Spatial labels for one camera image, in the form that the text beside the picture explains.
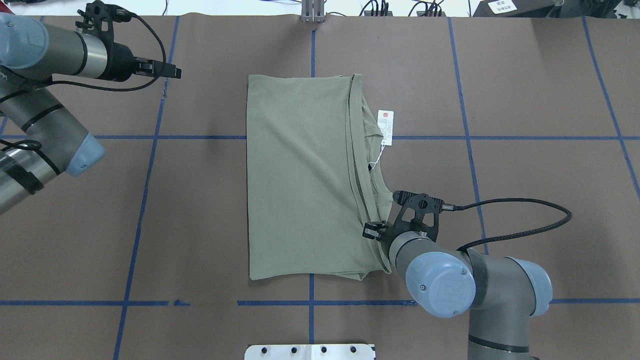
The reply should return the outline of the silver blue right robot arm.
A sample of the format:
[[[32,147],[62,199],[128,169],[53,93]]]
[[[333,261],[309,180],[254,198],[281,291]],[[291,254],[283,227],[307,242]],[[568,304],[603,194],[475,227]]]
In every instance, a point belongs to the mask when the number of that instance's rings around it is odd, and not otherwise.
[[[469,314],[469,360],[531,360],[531,319],[553,300],[553,285],[538,264],[477,250],[447,250],[425,232],[366,223],[413,300],[439,318]]]

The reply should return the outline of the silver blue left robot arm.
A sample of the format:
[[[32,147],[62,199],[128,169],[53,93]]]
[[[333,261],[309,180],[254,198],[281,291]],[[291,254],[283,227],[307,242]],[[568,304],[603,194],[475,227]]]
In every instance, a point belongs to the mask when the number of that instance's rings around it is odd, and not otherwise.
[[[50,92],[62,85],[54,75],[125,82],[131,76],[179,79],[182,70],[167,60],[135,56],[115,41],[114,23],[135,14],[116,4],[95,0],[78,10],[76,29],[43,23],[29,16],[1,14],[1,115],[26,139],[1,141],[0,190],[4,214],[37,194],[62,173],[78,177],[105,156],[98,139]]]

